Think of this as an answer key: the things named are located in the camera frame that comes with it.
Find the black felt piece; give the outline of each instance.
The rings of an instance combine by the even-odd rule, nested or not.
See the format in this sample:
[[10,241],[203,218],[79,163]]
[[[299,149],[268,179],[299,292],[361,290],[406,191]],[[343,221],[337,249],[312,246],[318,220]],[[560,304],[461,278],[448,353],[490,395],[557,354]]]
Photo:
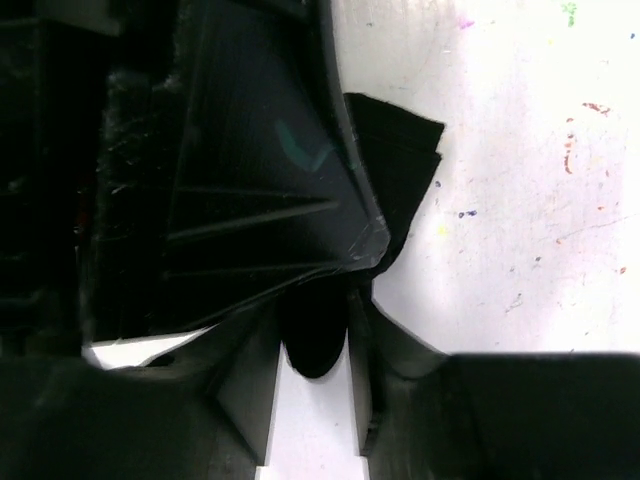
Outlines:
[[400,254],[411,221],[440,163],[436,148],[444,124],[363,94],[347,94],[362,162],[391,241],[372,270],[385,271]]

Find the colored speck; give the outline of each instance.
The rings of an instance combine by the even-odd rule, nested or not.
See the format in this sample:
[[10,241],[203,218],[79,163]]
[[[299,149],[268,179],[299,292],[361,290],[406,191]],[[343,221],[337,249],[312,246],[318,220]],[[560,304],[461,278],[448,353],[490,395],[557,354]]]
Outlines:
[[564,13],[569,14],[569,27],[573,27],[576,24],[576,11],[578,10],[578,6],[573,3],[563,3],[562,11]]
[[609,116],[609,112],[611,111],[611,109],[609,107],[605,107],[604,105],[597,105],[595,103],[583,103],[582,104],[583,107],[589,108],[591,110],[593,110],[594,112],[598,112],[602,115],[604,115],[605,117]]
[[570,151],[567,151],[567,154],[564,156],[564,171],[567,172],[569,175],[573,174],[573,172],[571,171],[571,168],[569,167],[569,153],[571,153]]
[[460,30],[465,30],[469,27],[473,27],[476,24],[473,20],[460,20],[458,25],[460,26]]

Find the white surface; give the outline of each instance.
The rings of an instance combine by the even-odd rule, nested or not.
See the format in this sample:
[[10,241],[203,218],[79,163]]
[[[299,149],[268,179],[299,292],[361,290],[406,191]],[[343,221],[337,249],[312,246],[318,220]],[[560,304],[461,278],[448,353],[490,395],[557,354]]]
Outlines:
[[[640,3],[574,3],[569,28],[550,0],[334,0],[344,89],[447,124],[441,187],[375,285],[444,351],[640,351]],[[258,477],[366,479],[344,355],[322,384],[280,367]]]

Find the black rubber piece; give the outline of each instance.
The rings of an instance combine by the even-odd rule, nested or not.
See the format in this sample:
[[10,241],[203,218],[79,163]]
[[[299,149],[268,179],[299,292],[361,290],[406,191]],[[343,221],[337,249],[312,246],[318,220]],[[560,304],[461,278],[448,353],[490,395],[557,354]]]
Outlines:
[[280,337],[294,369],[325,375],[342,352],[349,318],[344,288],[331,278],[291,288],[278,299]]

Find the dark plastic part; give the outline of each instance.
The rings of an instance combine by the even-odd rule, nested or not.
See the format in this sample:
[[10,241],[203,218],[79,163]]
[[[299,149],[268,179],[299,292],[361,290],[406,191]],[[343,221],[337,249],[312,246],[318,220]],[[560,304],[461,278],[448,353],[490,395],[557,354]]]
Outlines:
[[352,294],[351,304],[356,420],[372,480],[640,471],[640,357],[444,357],[419,352],[416,339],[372,313],[367,293]]
[[56,91],[43,61],[47,32],[34,18],[15,18],[29,10],[14,2],[0,9],[0,336],[11,337],[3,343],[14,351],[64,343],[64,353],[79,354],[74,159],[65,152],[59,163],[62,143],[49,129],[56,100],[45,98]]
[[[108,77],[82,255],[95,340],[214,325],[287,285],[370,268],[388,243],[325,72],[325,17],[185,0],[176,18],[165,77],[128,63]],[[342,113],[317,113],[335,102]]]
[[[268,312],[259,306],[220,325],[174,351],[167,367],[103,372],[75,359],[4,359],[0,477],[253,480],[277,372]],[[250,390],[240,370],[255,380]]]

